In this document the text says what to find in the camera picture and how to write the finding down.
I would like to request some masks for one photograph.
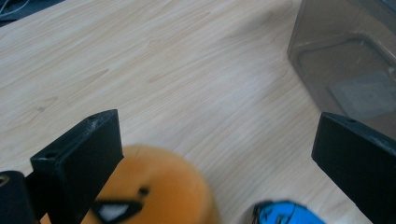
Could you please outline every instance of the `orange plush toy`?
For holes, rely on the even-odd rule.
[[[123,154],[82,223],[220,223],[208,185],[181,157],[143,146]]]

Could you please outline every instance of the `toy mouth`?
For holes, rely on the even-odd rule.
[[[119,223],[138,214],[143,204],[137,201],[96,201],[91,210],[105,224]]]

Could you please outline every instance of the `plastic box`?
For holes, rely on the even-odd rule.
[[[288,55],[320,110],[396,138],[396,0],[303,0]]]

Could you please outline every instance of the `wooden table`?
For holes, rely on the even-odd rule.
[[[122,143],[183,155],[225,224],[264,199],[370,223],[310,157],[319,111],[286,54],[299,5],[66,0],[1,28],[0,169],[27,175],[38,150],[117,108]]]

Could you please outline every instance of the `white wire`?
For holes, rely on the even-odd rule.
[[[9,2],[9,0],[6,0],[6,2],[4,2],[3,6],[0,9],[0,15],[3,12],[4,8],[7,6],[8,2]]]
[[[17,11],[23,9],[24,7],[26,7],[26,5],[27,5],[29,2],[30,2],[30,0],[26,0],[25,4],[23,4],[23,6],[21,6],[21,7],[17,8],[17,9],[15,9],[15,10],[13,10],[13,11],[10,11],[10,12],[8,12],[8,13],[0,14],[0,18],[5,17],[5,16],[8,16],[8,15],[11,15],[11,14],[13,14],[13,13],[15,13],[15,12],[17,12]]]

